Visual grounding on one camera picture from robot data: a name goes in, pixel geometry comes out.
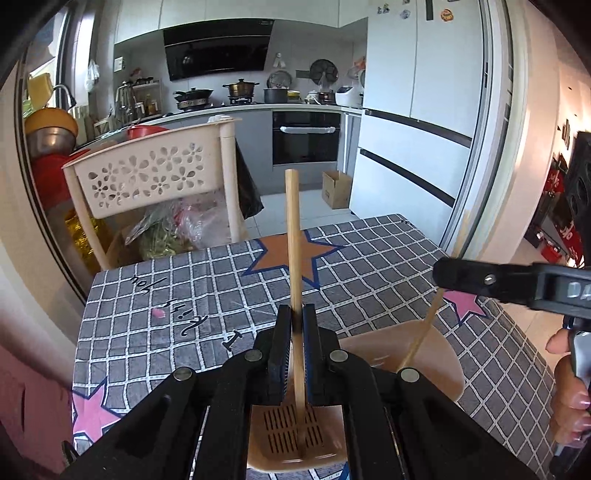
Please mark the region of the person's right hand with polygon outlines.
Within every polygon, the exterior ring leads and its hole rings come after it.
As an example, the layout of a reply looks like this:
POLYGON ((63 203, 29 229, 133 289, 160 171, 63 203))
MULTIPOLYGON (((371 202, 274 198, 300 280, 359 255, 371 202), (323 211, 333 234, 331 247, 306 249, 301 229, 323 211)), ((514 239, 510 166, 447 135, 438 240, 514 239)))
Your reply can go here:
POLYGON ((575 376, 568 340, 568 331, 560 329, 546 344, 550 354, 561 355, 554 369, 555 392, 551 400, 550 430, 553 440, 561 445, 580 449, 590 430, 590 396, 584 383, 575 376))

